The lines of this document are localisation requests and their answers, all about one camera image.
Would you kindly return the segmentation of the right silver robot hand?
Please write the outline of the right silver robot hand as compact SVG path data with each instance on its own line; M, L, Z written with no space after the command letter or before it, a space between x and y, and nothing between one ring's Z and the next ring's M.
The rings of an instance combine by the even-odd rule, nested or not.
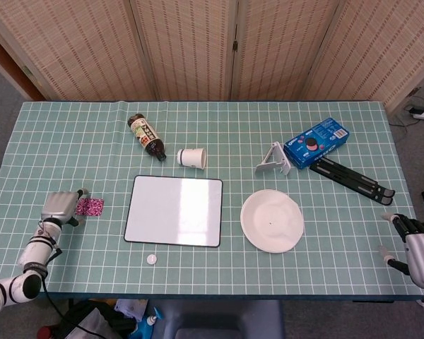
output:
M383 261L404 275L409 275L413 283L424 290L424 222L411 219L398 213L382 214L398 232L404 244L407 262L397 260L385 246L379 246Z

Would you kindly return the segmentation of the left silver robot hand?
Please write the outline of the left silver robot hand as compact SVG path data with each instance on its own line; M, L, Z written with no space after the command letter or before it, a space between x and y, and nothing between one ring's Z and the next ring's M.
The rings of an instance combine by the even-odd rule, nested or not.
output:
M65 224L76 227L79 221L75 219L76 206L82 196L89 196L87 189L78 191L60 191L48 194L41 212L41 221L53 222L62 227Z

